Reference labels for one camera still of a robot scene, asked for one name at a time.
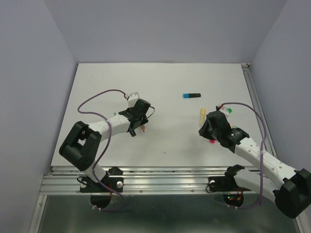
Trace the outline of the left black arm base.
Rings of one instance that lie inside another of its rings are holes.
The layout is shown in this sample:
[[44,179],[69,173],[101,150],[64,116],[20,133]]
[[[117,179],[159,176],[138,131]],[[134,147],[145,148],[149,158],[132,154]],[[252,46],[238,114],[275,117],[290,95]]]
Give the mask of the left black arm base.
[[103,177],[101,183],[93,181],[88,176],[78,176],[80,193],[90,194],[92,208],[100,212],[112,212],[121,209],[126,200],[117,193],[123,192],[123,171],[118,167],[112,167]]

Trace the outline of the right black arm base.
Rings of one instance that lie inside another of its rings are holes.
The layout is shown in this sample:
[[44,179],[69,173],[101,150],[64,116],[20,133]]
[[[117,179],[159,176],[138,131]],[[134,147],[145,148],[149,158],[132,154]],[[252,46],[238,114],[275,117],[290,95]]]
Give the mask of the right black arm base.
[[245,171],[245,167],[241,165],[234,165],[230,166],[223,176],[209,177],[206,192],[233,192],[233,194],[222,194],[223,201],[228,207],[244,209],[244,207],[242,207],[244,202],[244,191],[249,191],[249,189],[237,185],[234,178],[240,171]]

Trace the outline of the orange pastel highlighter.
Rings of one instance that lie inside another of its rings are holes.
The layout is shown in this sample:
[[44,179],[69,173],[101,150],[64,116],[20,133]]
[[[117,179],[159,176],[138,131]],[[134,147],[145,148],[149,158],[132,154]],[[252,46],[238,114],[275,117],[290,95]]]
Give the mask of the orange pastel highlighter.
[[143,131],[143,132],[146,132],[146,126],[143,124],[140,126],[140,129]]

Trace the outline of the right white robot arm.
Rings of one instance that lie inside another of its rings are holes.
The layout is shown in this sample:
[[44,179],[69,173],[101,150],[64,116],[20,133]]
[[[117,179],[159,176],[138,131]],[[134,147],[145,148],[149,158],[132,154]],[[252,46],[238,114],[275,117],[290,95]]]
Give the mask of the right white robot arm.
[[310,206],[311,173],[288,166],[261,149],[245,131],[231,128],[223,112],[208,113],[199,135],[218,141],[259,170],[255,173],[241,165],[230,166],[223,176],[210,178],[211,192],[250,190],[273,201],[289,218],[298,217]]

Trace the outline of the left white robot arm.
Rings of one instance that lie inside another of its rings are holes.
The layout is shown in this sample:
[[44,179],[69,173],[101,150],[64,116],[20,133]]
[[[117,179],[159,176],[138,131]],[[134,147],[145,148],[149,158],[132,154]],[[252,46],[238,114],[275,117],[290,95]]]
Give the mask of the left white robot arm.
[[86,174],[97,191],[104,191],[108,187],[107,172],[95,161],[100,143],[106,140],[109,144],[111,137],[121,133],[130,133],[134,137],[135,130],[143,129],[148,123],[150,108],[149,102],[137,99],[132,107],[108,120],[91,124],[76,122],[62,143],[59,154]]

